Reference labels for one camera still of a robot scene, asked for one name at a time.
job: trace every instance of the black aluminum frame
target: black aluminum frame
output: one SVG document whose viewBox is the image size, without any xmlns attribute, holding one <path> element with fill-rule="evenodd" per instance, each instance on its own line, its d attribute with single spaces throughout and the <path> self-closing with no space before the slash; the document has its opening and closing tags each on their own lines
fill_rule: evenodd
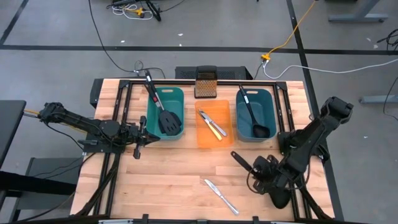
<svg viewBox="0 0 398 224">
<path fill-rule="evenodd" d="M 122 115 L 122 122 L 127 121 L 127 114 L 129 111 L 129 104 L 130 104 L 130 99 L 131 99 L 131 93 L 132 93 L 132 87 L 134 84 L 136 85 L 143 85 L 145 83 L 144 79 L 136 79 L 136 80 L 120 80 L 119 81 L 119 88 L 118 88 L 118 94 L 116 96 L 115 100 L 115 107 L 113 111 L 113 120 L 116 120 L 118 117 L 118 112 L 119 112 L 119 106 L 121 102 L 121 97 L 122 97 L 122 91 L 126 87 L 127 88 L 127 95 L 126 95 L 126 101 L 124 103 L 124 109 L 123 109 L 123 115 Z M 154 84 L 156 85 L 194 85 L 195 81 L 194 80 L 154 80 Z M 294 129 L 294 121 L 293 121 L 293 116 L 290 108 L 290 101 L 289 101 L 289 94 L 287 93 L 287 84 L 286 82 L 267 82 L 267 81 L 244 81 L 244 80 L 218 80 L 217 85 L 249 85 L 249 86 L 270 86 L 273 89 L 274 92 L 274 99 L 275 99 L 275 107 L 276 107 L 276 112 L 277 112 L 277 117 L 278 117 L 278 124 L 279 124 L 279 130 L 280 131 L 285 131 L 285 126 L 284 126 L 284 118 L 283 118 L 283 112 L 281 109 L 281 104 L 280 104 L 280 95 L 279 91 L 282 91 L 282 95 L 284 97 L 284 103 L 285 103 L 285 108 L 286 108 L 286 114 L 287 114 L 287 121 L 289 123 L 289 129 L 293 130 Z M 108 170 L 108 164 L 109 164 L 109 154 L 106 154 L 104 157 L 104 164 L 101 170 L 101 177 L 106 175 L 106 172 Z M 119 162 L 121 158 L 120 154 L 115 155 L 115 161 Z M 115 175 L 113 179 L 111 180 L 110 183 L 110 188 L 108 192 L 108 200 L 106 202 L 106 212 L 105 215 L 110 216 L 111 211 L 112 211 L 112 203 L 113 203 L 113 197 L 114 197 L 114 190 L 116 186 L 116 179 L 117 176 Z M 295 220 L 300 219 L 300 211 L 299 211 L 299 204 L 297 201 L 297 194 L 295 190 L 291 191 L 291 199 L 292 199 L 292 210 L 293 210 L 293 216 Z M 305 211 L 305 218 L 312 218 L 311 216 L 311 210 L 310 206 L 307 203 L 307 201 L 303 198 L 303 204 L 304 204 L 304 211 Z M 98 200 L 95 209 L 94 209 L 94 215 L 98 215 L 98 212 L 100 210 L 100 205 L 101 202 Z M 208 220 L 212 222 L 217 222 L 217 223 L 224 223 L 224 221 L 216 221 L 216 220 Z M 151 223 L 157 223 L 157 222 L 172 222 L 172 223 L 186 223 L 186 222 L 197 222 L 197 220 L 151 220 Z M 234 221 L 234 223 L 253 223 L 253 221 Z"/>
</svg>

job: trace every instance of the white cable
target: white cable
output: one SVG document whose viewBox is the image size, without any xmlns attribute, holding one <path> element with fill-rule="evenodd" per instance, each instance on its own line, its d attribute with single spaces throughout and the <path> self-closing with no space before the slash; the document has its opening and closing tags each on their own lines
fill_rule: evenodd
<svg viewBox="0 0 398 224">
<path fill-rule="evenodd" d="M 317 68 L 309 68 L 309 67 L 304 67 L 304 66 L 301 66 L 301 65 L 291 65 L 291 66 L 287 67 L 287 68 L 286 68 L 280 75 L 278 75 L 277 77 L 271 77 L 271 76 L 269 76 L 269 75 L 266 73 L 266 66 L 267 66 L 267 64 L 268 64 L 268 62 L 269 62 L 269 60 L 267 60 L 267 61 L 265 62 L 265 64 L 262 66 L 262 71 L 264 72 L 264 74 L 266 75 L 266 77 L 275 80 L 275 79 L 278 79 L 278 78 L 282 77 L 282 75 L 284 75 L 284 73 L 285 73 L 288 69 L 290 69 L 290 68 L 292 68 L 292 67 L 307 68 L 307 69 L 309 69 L 309 70 L 318 71 L 318 72 L 328 72 L 328 73 L 334 73 L 334 74 L 344 74 L 344 73 L 350 73 L 350 72 L 357 72 L 357 71 L 364 70 L 364 69 L 367 69 L 367 68 L 374 68 L 374 67 L 385 66 L 385 65 L 388 65 L 388 64 L 393 63 L 393 62 L 396 62 L 396 61 L 398 61 L 398 59 L 392 60 L 392 61 L 390 61 L 390 62 L 378 64 L 378 65 L 369 65 L 369 66 L 366 66 L 366 67 L 363 67 L 363 68 L 357 68 L 357 69 L 354 69 L 354 70 L 348 70 L 348 71 L 342 71 L 342 72 L 334 72 L 334 71 L 322 70 L 322 69 L 317 69 Z"/>
<path fill-rule="evenodd" d="M 136 17 L 129 17 L 126 14 L 126 9 L 132 9 L 132 10 L 136 10 L 138 9 L 137 5 L 135 4 L 128 4 L 126 7 L 114 7 L 112 6 L 112 12 L 113 14 L 117 15 L 117 16 L 121 16 L 124 15 L 126 18 L 128 19 L 136 19 L 136 20 L 149 20 L 152 19 L 154 17 L 153 13 L 151 11 L 143 11 L 142 13 L 150 13 L 150 18 L 136 18 Z"/>
</svg>

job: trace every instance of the desk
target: desk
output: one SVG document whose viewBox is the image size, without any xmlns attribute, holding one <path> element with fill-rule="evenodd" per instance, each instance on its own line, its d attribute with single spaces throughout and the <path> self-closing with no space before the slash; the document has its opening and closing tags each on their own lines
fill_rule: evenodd
<svg viewBox="0 0 398 224">
<path fill-rule="evenodd" d="M 243 80 L 237 82 L 242 83 L 245 88 L 264 88 L 274 97 L 276 88 L 256 86 L 256 82 L 258 84 L 265 82 Z M 310 110 L 303 83 L 281 83 L 286 84 L 295 127 L 304 128 L 310 122 L 308 118 Z M 118 85 L 118 79 L 104 80 L 95 118 L 112 118 Z M 229 101 L 235 131 L 234 144 L 229 148 L 220 149 L 197 148 L 194 86 L 177 86 L 185 94 L 183 136 L 178 141 L 160 141 L 142 148 L 139 160 L 132 157 L 133 147 L 126 148 L 120 160 L 111 218 L 142 218 L 142 215 L 147 213 L 150 219 L 252 220 L 253 216 L 258 216 L 260 220 L 293 220 L 291 204 L 279 210 L 273 206 L 268 195 L 254 194 L 247 188 L 248 173 L 230 155 L 230 152 L 234 150 L 249 163 L 252 163 L 259 155 L 266 157 L 268 154 L 273 154 L 278 159 L 282 158 L 276 137 L 262 143 L 238 141 L 235 122 L 235 97 L 239 90 L 238 86 L 219 85 L 217 87 L 217 100 Z M 123 94 L 122 105 L 126 98 L 126 91 Z M 146 115 L 147 99 L 146 89 L 142 85 L 134 84 L 127 114 L 128 122 L 138 122 L 141 115 Z M 279 95 L 279 100 L 281 102 L 280 116 L 285 121 L 283 128 L 288 131 L 288 114 L 282 94 Z M 121 118 L 122 110 L 119 110 L 118 118 Z M 276 120 L 280 118 L 278 114 L 275 111 Z M 98 153 L 83 166 L 71 214 L 78 212 L 96 190 L 103 156 Z M 204 179 L 211 180 L 221 190 L 240 211 L 239 216 L 233 215 L 224 202 L 204 183 Z M 334 217 L 325 172 L 319 158 L 312 157 L 307 187 L 325 213 Z M 105 192 L 103 196 L 100 213 L 104 212 L 106 194 Z M 300 192 L 297 191 L 297 195 L 300 214 L 304 217 Z"/>
</svg>

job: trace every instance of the yellow extension cord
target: yellow extension cord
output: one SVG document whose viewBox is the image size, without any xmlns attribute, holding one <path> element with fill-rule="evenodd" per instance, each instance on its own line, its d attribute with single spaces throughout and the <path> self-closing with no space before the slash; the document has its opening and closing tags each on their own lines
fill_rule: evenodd
<svg viewBox="0 0 398 224">
<path fill-rule="evenodd" d="M 24 110 L 24 112 L 26 112 L 26 113 L 31 113 L 31 114 L 35 114 L 35 115 L 39 115 L 39 112 L 34 111 L 34 110 Z M 69 128 L 72 128 L 72 129 L 74 129 L 75 131 L 78 131 L 78 132 L 80 132 L 80 133 L 86 133 L 85 131 L 80 130 L 80 129 L 78 129 L 78 128 L 75 128 L 75 127 L 73 127 L 73 126 L 70 126 L 69 124 L 65 124 L 65 123 L 60 123 L 60 124 L 65 125 L 65 126 L 68 126 Z"/>
<path fill-rule="evenodd" d="M 268 53 L 266 53 L 264 55 L 261 55 L 261 58 L 263 60 L 271 60 L 271 53 L 273 53 L 274 51 L 276 51 L 277 49 L 279 49 L 281 47 L 285 47 L 286 44 L 289 43 L 289 41 L 293 37 L 294 33 L 296 32 L 297 28 L 299 28 L 300 23 L 304 20 L 304 18 L 307 16 L 307 14 L 311 11 L 311 9 L 315 5 L 315 3 L 316 3 L 316 1 L 312 2 L 311 6 L 308 8 L 308 10 L 304 14 L 304 16 L 299 20 L 299 22 L 297 23 L 296 27 L 294 27 L 294 30 L 293 30 L 292 34 L 289 36 L 289 38 L 287 38 L 286 42 L 284 44 L 282 44 L 281 46 L 278 46 L 278 47 L 272 49 L 270 52 L 268 52 Z"/>
</svg>

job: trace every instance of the teal bin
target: teal bin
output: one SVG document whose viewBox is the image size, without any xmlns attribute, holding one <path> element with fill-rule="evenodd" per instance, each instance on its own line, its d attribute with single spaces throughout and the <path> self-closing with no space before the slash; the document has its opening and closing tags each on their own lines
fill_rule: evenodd
<svg viewBox="0 0 398 224">
<path fill-rule="evenodd" d="M 178 140 L 184 130 L 184 92 L 178 87 L 157 87 L 160 101 L 165 110 L 175 113 L 181 120 L 181 132 L 175 136 L 167 136 L 159 129 L 159 109 L 155 103 L 148 98 L 147 107 L 147 130 L 148 132 L 160 137 L 161 141 Z"/>
<path fill-rule="evenodd" d="M 263 89 L 245 89 L 257 122 L 269 128 L 270 138 L 276 134 L 274 101 L 271 94 Z M 262 142 L 268 138 L 256 138 L 252 131 L 252 121 L 242 94 L 236 94 L 236 129 L 238 139 L 244 142 Z"/>
</svg>

